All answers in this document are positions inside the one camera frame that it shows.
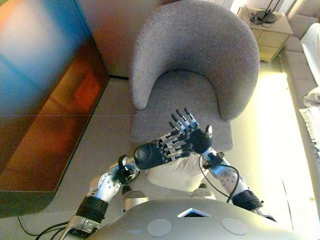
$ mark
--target black cord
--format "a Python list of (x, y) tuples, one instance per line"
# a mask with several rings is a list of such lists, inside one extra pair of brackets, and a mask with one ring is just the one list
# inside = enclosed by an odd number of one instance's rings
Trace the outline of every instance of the black cord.
[[(32, 234), (32, 233), (28, 232), (27, 230), (25, 230), (25, 228), (24, 228), (24, 226), (22, 225), (22, 222), (21, 222), (19, 216), (18, 216), (17, 218), (18, 218), (18, 221), (19, 221), (19, 224), (20, 224), (22, 230), (23, 230), (26, 234), (28, 234), (29, 236), (32, 236), (32, 237), (37, 237), (37, 236), (40, 235), (40, 234)], [(61, 228), (56, 228), (56, 229), (48, 230), (48, 231), (46, 231), (45, 233), (43, 233), (42, 235), (51, 233), (51, 232), (56, 231), (56, 230), (59, 230), (59, 229), (61, 229)]]
[(55, 239), (55, 236), (57, 236), (58, 233), (60, 233), (60, 232), (61, 232), (62, 230), (64, 230), (64, 229), (65, 229), (65, 227), (62, 227), (62, 228), (60, 228), (58, 231), (56, 231), (56, 233), (52, 235), (52, 237), (50, 238), (50, 240), (54, 240), (54, 239)]
[(262, 27), (264, 27), (265, 29), (271, 28), (272, 25), (270, 26), (264, 26), (264, 23), (261, 24)]
[(247, 5), (244, 5), (244, 7), (245, 7), (245, 9), (246, 9), (246, 11), (248, 13), (249, 19), (251, 19), (251, 15), (250, 15), (250, 12), (249, 12), (249, 9), (248, 9)]
[(32, 233), (27, 232), (27, 230), (25, 230), (24, 226), (22, 226), (22, 223), (21, 223), (21, 221), (20, 221), (19, 216), (18, 216), (18, 221), (19, 221), (19, 224), (20, 224), (21, 228), (23, 229), (23, 231), (24, 231), (26, 234), (28, 234), (29, 236), (32, 236), (32, 237), (36, 237), (36, 236), (39, 235), (39, 234), (32, 234)]
[(59, 226), (63, 226), (63, 225), (66, 225), (68, 224), (68, 221), (65, 221), (65, 222), (62, 222), (62, 223), (58, 223), (58, 224), (55, 224), (55, 225), (52, 225), (50, 227), (48, 227), (46, 230), (42, 231), (37, 237), (35, 240), (38, 240), (42, 235), (46, 234), (47, 232), (49, 232), (49, 230), (55, 228), (55, 227), (59, 227)]
[(221, 193), (223, 196), (225, 196), (226, 198), (228, 197), (228, 195), (224, 194), (222, 191), (220, 191), (218, 188), (216, 188), (210, 181), (209, 179), (206, 177), (206, 175), (204, 174), (204, 171), (202, 171), (202, 168), (201, 168), (201, 165), (200, 165), (200, 158), (201, 158), (201, 155), (199, 156), (199, 159), (198, 159), (198, 164), (199, 164), (199, 168), (204, 176), (204, 178), (208, 181), (208, 183), (215, 189), (217, 190), (219, 193)]
[(292, 230), (294, 231), (294, 223), (292, 222), (291, 209), (290, 209), (290, 204), (289, 204), (289, 200), (288, 200), (288, 195), (287, 195), (285, 183), (284, 183), (283, 180), (281, 180), (281, 181), (282, 181), (282, 185), (283, 185), (283, 189), (284, 189), (284, 193), (285, 193), (285, 197), (286, 197), (286, 202), (287, 202), (287, 204), (288, 204), (288, 209), (289, 209), (289, 215), (290, 215)]
[(219, 164), (218, 166), (231, 168), (231, 169), (233, 169), (233, 170), (236, 171), (236, 183), (235, 183), (235, 186), (234, 186), (232, 192), (230, 193), (230, 195), (229, 195), (229, 197), (228, 197), (228, 199), (227, 199), (227, 201), (226, 201), (227, 203), (229, 203), (230, 200), (231, 200), (231, 198), (234, 196), (235, 191), (236, 191), (236, 189), (237, 189), (237, 187), (238, 187), (238, 183), (239, 183), (239, 179), (240, 179), (240, 174), (239, 174), (239, 171), (238, 171), (234, 166), (224, 165), (224, 164)]

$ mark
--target gray armchair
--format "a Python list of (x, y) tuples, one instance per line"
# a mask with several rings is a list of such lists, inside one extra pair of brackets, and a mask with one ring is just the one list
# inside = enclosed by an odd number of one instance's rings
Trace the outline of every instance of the gray armchair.
[(230, 120), (246, 107), (258, 70), (255, 37), (228, 9), (200, 0), (159, 7), (134, 48), (131, 139), (142, 144), (171, 131), (171, 113), (186, 107), (201, 127), (212, 125), (213, 148), (230, 150)]

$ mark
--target nightstand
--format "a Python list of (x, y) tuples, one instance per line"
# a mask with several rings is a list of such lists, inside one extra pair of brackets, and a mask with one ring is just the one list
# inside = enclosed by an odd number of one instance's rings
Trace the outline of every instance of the nightstand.
[(250, 22), (251, 13), (256, 13), (258, 9), (241, 7), (238, 17), (241, 18), (251, 29), (258, 43), (259, 57), (263, 61), (272, 61), (287, 39), (293, 34), (287, 17), (282, 12), (273, 12), (276, 22), (272, 24), (264, 23), (255, 25)]

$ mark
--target robotic arm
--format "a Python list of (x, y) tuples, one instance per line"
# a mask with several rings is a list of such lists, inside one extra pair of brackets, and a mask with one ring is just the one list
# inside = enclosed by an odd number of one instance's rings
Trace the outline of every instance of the robotic arm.
[(175, 121), (175, 124), (169, 122), (172, 132), (139, 146), (133, 157), (121, 156), (116, 167), (91, 181), (89, 192), (63, 231), (61, 240), (67, 234), (87, 238), (100, 229), (108, 204), (118, 192), (120, 185), (129, 183), (139, 171), (188, 157), (191, 152), (200, 154), (205, 161), (203, 167), (209, 169), (210, 173), (220, 180), (229, 193), (227, 202), (232, 200), (238, 207), (275, 221), (270, 215), (261, 212), (262, 202), (247, 186), (238, 170), (224, 158), (224, 154), (211, 148), (212, 127), (208, 125), (205, 131), (202, 131), (194, 116), (186, 108), (184, 111), (190, 122), (176, 110), (183, 123), (172, 114), (171, 117)]

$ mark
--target armchair seat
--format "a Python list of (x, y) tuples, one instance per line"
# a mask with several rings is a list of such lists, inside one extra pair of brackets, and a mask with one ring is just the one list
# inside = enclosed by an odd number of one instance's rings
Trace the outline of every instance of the armchair seat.
[(136, 113), (131, 139), (144, 144), (172, 131), (171, 114), (184, 108), (192, 112), (201, 128), (212, 125), (215, 150), (232, 149), (231, 124), (221, 118), (213, 85), (204, 76), (184, 70), (166, 72), (155, 82), (146, 108)]

